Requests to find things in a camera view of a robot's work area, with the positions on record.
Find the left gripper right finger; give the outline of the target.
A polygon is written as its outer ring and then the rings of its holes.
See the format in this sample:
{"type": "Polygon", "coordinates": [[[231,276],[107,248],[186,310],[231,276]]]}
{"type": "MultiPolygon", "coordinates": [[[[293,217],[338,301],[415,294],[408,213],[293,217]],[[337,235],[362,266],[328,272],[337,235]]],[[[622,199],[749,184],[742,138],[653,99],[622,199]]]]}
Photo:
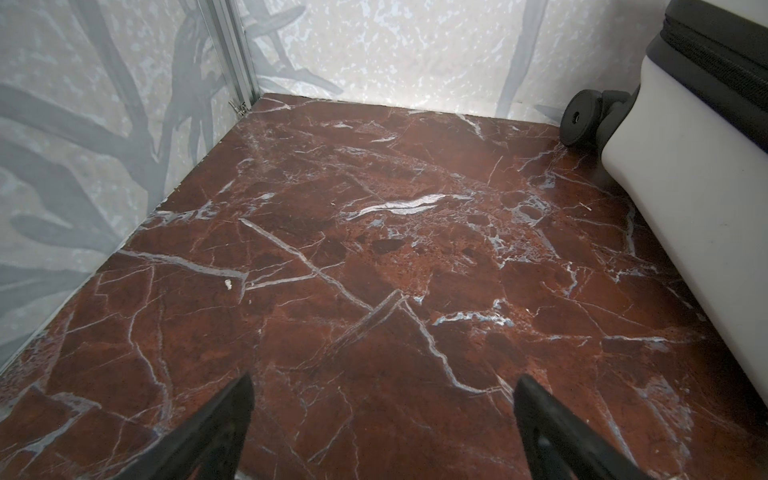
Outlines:
{"type": "Polygon", "coordinates": [[[534,479],[647,479],[532,376],[514,387],[514,414],[534,479]]]}

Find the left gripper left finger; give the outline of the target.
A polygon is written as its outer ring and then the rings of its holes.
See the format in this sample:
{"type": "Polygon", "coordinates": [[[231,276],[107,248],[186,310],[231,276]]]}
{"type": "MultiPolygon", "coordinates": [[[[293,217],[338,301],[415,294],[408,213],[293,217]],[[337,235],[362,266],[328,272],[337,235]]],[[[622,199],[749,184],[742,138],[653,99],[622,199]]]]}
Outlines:
{"type": "Polygon", "coordinates": [[[118,479],[234,479],[255,397],[249,375],[227,384],[118,479]]]}

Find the black and white suitcase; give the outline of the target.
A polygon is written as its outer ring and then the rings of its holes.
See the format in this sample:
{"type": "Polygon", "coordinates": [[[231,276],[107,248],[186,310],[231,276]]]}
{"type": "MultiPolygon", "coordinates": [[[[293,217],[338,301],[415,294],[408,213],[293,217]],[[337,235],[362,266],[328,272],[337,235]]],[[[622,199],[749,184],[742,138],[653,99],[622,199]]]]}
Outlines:
{"type": "Polygon", "coordinates": [[[767,392],[767,5],[672,1],[633,92],[583,90],[594,148],[760,395],[767,392]]]}

